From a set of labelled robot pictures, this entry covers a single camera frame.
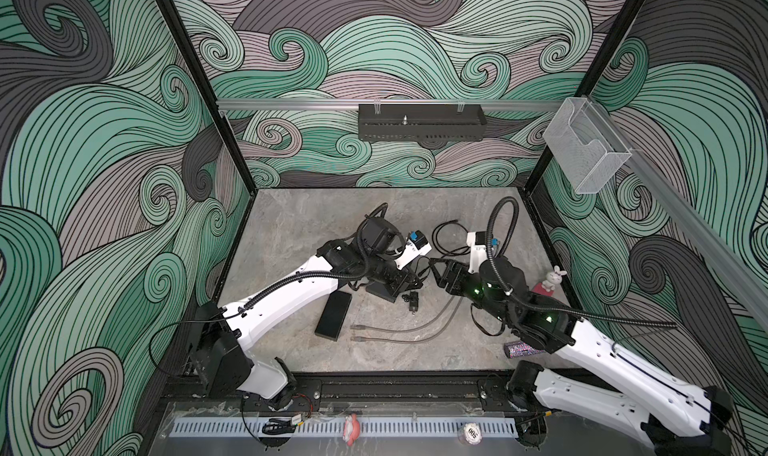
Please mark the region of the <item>clear acrylic wall box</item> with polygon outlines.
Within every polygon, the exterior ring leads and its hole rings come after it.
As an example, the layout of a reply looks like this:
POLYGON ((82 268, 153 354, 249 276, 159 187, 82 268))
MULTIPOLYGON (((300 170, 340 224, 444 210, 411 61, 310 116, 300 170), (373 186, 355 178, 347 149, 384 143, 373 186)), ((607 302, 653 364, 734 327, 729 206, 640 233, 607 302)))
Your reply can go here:
POLYGON ((609 113, 587 97, 565 99, 543 138, 579 195, 599 193, 631 158, 609 113))

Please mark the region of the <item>pink toy on duct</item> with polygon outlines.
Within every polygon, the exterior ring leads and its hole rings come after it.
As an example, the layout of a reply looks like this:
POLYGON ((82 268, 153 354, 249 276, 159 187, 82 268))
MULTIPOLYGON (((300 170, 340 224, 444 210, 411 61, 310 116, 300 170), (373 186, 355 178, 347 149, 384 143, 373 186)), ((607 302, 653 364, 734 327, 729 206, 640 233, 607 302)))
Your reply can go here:
POLYGON ((351 447, 355 441, 360 437, 361 424, 356 414, 351 414, 345 418, 342 439, 348 447, 351 447))

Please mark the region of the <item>black perforated wall tray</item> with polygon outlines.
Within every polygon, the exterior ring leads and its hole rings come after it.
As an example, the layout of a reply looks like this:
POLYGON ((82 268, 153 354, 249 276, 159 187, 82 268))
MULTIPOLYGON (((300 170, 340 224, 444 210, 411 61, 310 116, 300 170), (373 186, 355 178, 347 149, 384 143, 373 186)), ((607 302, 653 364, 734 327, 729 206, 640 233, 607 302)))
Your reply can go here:
POLYGON ((488 122, 480 105, 361 104, 358 136, 366 142, 416 142, 427 148, 448 142, 477 142, 488 122))

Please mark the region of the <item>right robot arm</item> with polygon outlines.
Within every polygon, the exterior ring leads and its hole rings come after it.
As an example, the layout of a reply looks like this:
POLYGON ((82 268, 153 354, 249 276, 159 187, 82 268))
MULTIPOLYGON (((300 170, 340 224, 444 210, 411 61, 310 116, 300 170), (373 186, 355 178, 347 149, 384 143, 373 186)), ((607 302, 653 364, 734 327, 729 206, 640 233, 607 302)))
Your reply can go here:
POLYGON ((528 423, 547 411, 563 411, 619 431, 657 455, 730 454, 731 396, 673 376, 602 333, 593 315, 531 291, 523 271, 505 256, 509 243, 494 242, 505 206, 517 209, 519 203, 504 197, 494 206, 480 241, 470 246, 470 262, 447 261, 433 273, 438 286, 469 300, 533 349, 576 364, 606 384, 593 386, 523 361, 505 390, 515 407, 532 414, 528 423))

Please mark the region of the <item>round white pink object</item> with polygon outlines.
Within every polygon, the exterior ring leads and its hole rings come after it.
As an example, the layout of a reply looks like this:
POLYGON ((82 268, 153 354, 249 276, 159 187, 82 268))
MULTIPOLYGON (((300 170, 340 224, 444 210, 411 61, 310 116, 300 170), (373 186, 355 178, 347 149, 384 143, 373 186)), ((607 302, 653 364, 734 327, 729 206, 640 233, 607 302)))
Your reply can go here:
POLYGON ((482 442, 483 435, 478 423, 470 422, 460 427, 459 440, 467 445, 476 446, 482 442))

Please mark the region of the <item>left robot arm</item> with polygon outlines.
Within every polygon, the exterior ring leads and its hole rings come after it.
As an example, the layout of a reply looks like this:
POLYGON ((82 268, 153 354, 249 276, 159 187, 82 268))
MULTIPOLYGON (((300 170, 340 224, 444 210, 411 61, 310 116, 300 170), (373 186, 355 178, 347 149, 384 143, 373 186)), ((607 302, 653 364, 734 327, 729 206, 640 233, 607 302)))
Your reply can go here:
POLYGON ((205 395, 234 391, 281 405, 295 392, 295 379, 279 358, 249 357, 249 351, 278 323, 311 302, 359 282, 368 293, 394 301, 422 283, 413 264, 431 246, 420 231, 402 234, 386 220, 385 205, 366 216, 355 233, 326 242, 300 267, 239 301, 199 307, 190 321, 188 352, 205 395))

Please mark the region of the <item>glittery purple microphone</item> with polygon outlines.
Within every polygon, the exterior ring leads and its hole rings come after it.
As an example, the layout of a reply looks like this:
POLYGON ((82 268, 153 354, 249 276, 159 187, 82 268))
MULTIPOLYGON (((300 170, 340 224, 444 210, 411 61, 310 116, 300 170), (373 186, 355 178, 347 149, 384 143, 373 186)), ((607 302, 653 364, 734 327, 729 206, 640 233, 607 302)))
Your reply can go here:
POLYGON ((523 341, 514 341, 505 343, 503 352, 508 359, 515 359, 543 354, 544 350, 535 349, 523 341))

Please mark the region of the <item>small black ribbed switch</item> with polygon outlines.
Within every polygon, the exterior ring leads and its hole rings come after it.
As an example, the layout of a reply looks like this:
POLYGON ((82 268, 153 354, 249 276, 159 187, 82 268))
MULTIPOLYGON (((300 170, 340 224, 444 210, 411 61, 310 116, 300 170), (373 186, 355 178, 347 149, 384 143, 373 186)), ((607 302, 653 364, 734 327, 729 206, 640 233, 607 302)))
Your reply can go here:
POLYGON ((352 301, 352 294, 335 291, 328 297, 314 330, 318 337, 337 341, 352 301))

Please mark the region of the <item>pink bunny figurine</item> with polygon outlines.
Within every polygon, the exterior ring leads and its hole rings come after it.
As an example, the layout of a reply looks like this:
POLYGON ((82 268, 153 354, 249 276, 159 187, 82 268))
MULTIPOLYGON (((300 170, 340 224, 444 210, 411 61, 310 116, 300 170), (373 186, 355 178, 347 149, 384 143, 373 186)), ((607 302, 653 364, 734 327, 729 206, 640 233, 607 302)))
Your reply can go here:
POLYGON ((553 297, 555 290, 562 285, 563 279, 567 275, 566 270, 554 266, 544 279, 533 287, 532 291, 539 295, 553 297))

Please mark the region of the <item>large black network switch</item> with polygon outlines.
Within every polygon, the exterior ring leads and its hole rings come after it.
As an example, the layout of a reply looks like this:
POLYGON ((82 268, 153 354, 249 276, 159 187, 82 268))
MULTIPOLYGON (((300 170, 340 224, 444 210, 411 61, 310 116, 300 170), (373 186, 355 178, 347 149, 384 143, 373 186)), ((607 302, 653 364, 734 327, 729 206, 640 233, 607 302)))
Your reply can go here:
POLYGON ((373 296, 379 297, 387 302, 394 303, 398 295, 402 292, 402 283, 382 283, 377 281, 368 282, 365 285, 365 291, 373 296))

